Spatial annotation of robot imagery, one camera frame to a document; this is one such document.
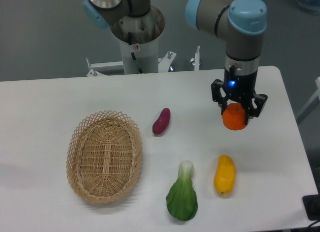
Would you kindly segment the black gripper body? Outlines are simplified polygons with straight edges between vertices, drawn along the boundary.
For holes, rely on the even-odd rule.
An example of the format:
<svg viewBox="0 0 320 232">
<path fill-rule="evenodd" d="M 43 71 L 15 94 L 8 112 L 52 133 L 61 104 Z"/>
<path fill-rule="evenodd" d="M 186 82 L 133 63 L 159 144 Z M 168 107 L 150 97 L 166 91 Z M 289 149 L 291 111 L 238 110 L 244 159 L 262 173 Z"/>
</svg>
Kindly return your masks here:
<svg viewBox="0 0 320 232">
<path fill-rule="evenodd" d="M 235 69 L 224 69 L 223 90 L 229 100 L 249 103 L 255 94 L 256 70 L 248 75 L 237 75 Z"/>
</svg>

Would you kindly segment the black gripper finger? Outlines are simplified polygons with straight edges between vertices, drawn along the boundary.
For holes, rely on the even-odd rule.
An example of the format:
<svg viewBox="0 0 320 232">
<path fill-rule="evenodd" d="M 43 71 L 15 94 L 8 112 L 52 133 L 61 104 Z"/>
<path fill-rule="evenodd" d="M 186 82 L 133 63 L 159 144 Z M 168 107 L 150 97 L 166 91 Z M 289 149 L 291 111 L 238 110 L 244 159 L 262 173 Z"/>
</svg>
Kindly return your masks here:
<svg viewBox="0 0 320 232">
<path fill-rule="evenodd" d="M 244 94 L 244 124 L 247 125 L 251 118 L 259 117 L 262 112 L 268 96 L 266 94 L 245 93 Z"/>
<path fill-rule="evenodd" d="M 226 108 L 229 100 L 234 101 L 235 81 L 229 80 L 226 83 L 216 79 L 211 84 L 212 100 L 217 102 L 220 108 Z"/>
</svg>

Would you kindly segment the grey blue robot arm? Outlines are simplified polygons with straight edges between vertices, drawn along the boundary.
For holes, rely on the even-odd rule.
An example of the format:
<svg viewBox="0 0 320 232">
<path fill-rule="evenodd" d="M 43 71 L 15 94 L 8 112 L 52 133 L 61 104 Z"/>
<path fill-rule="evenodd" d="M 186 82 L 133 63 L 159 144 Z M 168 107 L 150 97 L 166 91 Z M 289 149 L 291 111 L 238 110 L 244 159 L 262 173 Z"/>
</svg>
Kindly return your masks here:
<svg viewBox="0 0 320 232">
<path fill-rule="evenodd" d="M 159 71 L 158 53 L 147 47 L 157 43 L 165 19 L 151 0 L 84 0 L 82 4 L 97 27 L 110 28 L 120 41 L 125 73 Z M 228 101 L 238 102 L 245 124 L 260 115 L 267 101 L 266 95 L 255 91 L 267 12 L 263 0 L 188 0 L 185 6 L 189 25 L 226 42 L 224 79 L 212 83 L 212 99 L 222 112 Z"/>
</svg>

